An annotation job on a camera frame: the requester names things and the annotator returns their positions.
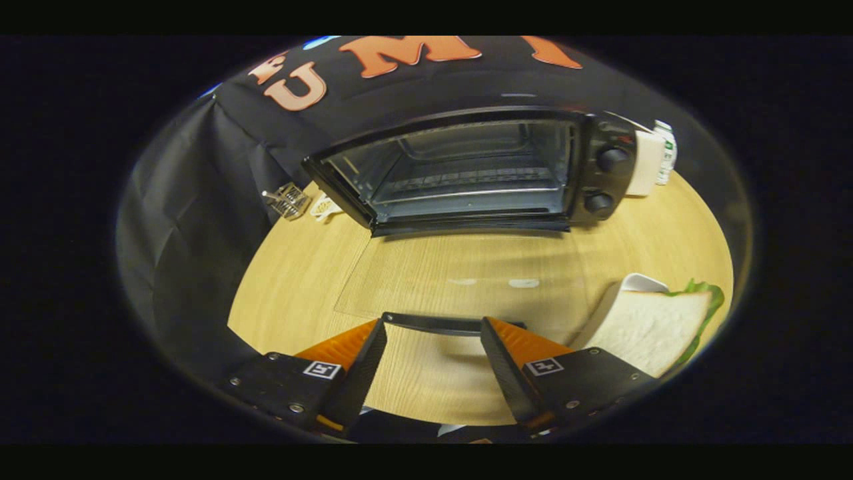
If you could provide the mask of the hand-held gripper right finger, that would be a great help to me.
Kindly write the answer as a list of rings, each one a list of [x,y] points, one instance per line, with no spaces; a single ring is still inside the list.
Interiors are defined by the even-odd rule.
[[[482,318],[479,340],[525,433],[586,429],[658,385],[603,347],[571,349],[497,318]]]

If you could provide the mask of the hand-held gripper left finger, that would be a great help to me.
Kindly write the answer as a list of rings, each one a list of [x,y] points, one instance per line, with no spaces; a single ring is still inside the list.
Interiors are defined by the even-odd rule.
[[[223,377],[222,388],[292,428],[346,435],[359,420],[386,346],[384,320],[369,320],[299,353],[248,359]]]

